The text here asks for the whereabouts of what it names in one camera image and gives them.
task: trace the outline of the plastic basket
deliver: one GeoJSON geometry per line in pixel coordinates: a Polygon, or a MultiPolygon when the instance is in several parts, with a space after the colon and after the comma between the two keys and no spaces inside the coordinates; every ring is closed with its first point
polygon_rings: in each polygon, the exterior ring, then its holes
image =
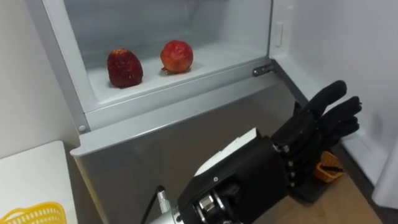
{"type": "Polygon", "coordinates": [[[337,167],[340,169],[343,168],[343,165],[341,165],[338,158],[330,152],[325,151],[322,153],[321,162],[318,163],[317,168],[315,169],[315,172],[314,172],[315,177],[317,177],[318,179],[320,179],[326,183],[330,183],[330,182],[336,180],[337,178],[341,177],[341,175],[343,175],[342,172],[325,171],[321,168],[322,165],[330,166],[330,167],[337,167]]]}
{"type": "Polygon", "coordinates": [[[0,224],[66,224],[65,211],[57,202],[44,202],[29,208],[16,208],[0,219],[0,224]]]}

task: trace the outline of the orange object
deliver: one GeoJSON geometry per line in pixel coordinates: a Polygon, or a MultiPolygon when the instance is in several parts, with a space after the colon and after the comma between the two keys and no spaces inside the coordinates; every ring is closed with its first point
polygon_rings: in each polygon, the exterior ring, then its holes
{"type": "Polygon", "coordinates": [[[326,183],[330,183],[343,175],[342,172],[325,171],[321,166],[343,168],[338,158],[330,152],[325,151],[322,153],[321,162],[318,163],[317,169],[314,172],[315,177],[326,183]]]}

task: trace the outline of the wooden table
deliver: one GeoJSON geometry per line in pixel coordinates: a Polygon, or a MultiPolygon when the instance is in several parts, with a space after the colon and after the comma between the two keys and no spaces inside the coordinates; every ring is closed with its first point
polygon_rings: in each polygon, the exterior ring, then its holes
{"type": "Polygon", "coordinates": [[[256,222],[260,223],[377,224],[381,221],[351,178],[343,175],[314,204],[286,197],[256,222]]]}

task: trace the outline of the door hinge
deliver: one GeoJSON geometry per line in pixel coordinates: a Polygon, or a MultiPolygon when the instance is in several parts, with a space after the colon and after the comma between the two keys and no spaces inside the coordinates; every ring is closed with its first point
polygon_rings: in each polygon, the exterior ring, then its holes
{"type": "Polygon", "coordinates": [[[254,77],[258,77],[260,75],[265,75],[270,72],[275,73],[274,67],[272,66],[272,64],[267,64],[253,69],[252,75],[254,77]]]}

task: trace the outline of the pomegranate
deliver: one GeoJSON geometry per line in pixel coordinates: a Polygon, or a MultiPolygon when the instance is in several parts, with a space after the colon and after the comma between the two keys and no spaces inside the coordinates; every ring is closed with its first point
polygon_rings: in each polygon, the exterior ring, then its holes
{"type": "Polygon", "coordinates": [[[131,51],[116,49],[109,54],[107,63],[112,85],[127,88],[142,82],[141,63],[131,51]]]}
{"type": "Polygon", "coordinates": [[[193,51],[189,44],[180,40],[167,43],[160,53],[164,68],[168,74],[187,72],[193,62],[193,51]]]}

